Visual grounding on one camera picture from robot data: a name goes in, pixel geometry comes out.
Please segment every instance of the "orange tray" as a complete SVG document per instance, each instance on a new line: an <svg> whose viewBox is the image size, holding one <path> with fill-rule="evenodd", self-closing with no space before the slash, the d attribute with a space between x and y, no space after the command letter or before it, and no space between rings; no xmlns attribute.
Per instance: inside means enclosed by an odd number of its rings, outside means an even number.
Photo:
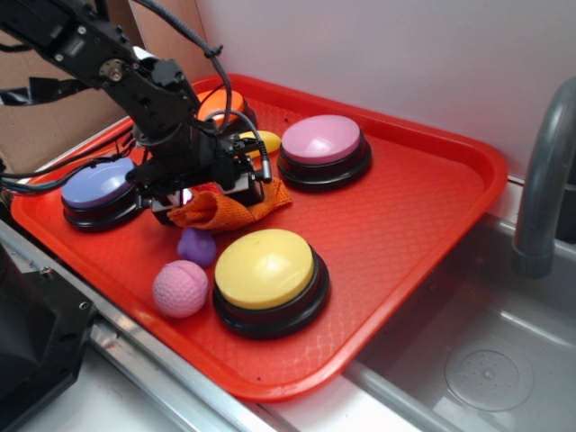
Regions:
<svg viewBox="0 0 576 432"><path fill-rule="evenodd" d="M342 371L500 195L507 168L495 149L476 140L245 76L231 79L256 112L260 130L282 136L306 117L339 114L357 122L373 147L371 169L354 184L329 193L291 189L291 205L248 229L216 237L221 252L250 231L276 227L314 247L328 266L331 296L306 329L271 341L236 336L221 323L211 296L188 319L162 316L152 283L165 263L178 259L181 230L160 225L149 211L118 229L81 233L65 222L56 191L16 198L13 216L222 388L248 401L282 401ZM219 83L210 77L194 88L201 92ZM124 121L83 149L130 127ZM213 266L208 274L213 277Z"/></svg>

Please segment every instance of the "cardboard box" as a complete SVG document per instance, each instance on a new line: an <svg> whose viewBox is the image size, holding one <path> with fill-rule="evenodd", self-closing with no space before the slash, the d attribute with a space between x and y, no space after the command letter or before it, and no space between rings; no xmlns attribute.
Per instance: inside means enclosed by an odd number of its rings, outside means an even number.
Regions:
<svg viewBox="0 0 576 432"><path fill-rule="evenodd" d="M159 1L204 37L196 4L191 0ZM111 21L120 24L134 45L162 59L177 59L188 79L212 74L200 49L152 12L128 0L108 1ZM18 43L0 31L0 43ZM0 52L0 88L28 86L29 77L69 76L35 52ZM10 172L30 172L90 138L125 113L105 92L85 90L54 103L0 106L0 158Z"/></svg>

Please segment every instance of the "sink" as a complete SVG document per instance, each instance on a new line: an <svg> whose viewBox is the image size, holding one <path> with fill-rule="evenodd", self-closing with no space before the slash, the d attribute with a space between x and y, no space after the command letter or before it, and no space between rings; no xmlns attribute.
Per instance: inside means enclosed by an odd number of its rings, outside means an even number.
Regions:
<svg viewBox="0 0 576 432"><path fill-rule="evenodd" d="M576 248L553 273L510 269L514 226L484 216L346 376L423 430L576 428Z"/></svg>

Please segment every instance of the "orange mesh cloth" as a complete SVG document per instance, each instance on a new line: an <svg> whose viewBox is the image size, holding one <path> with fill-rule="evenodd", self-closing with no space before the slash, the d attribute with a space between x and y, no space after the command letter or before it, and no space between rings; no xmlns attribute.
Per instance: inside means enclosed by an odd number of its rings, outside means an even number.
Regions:
<svg viewBox="0 0 576 432"><path fill-rule="evenodd" d="M168 217L182 228L197 228L212 233L237 230L292 202L279 178L275 177L272 183L263 187L265 199L250 207L221 193L203 190L195 194L188 204L171 210Z"/></svg>

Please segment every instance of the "faucet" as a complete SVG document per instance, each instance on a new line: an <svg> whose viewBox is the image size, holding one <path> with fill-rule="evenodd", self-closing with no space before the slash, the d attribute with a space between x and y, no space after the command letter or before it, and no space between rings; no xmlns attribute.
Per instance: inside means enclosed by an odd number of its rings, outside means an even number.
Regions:
<svg viewBox="0 0 576 432"><path fill-rule="evenodd" d="M512 267L531 279L552 271L554 238L576 242L576 77L565 81L540 126L518 213Z"/></svg>

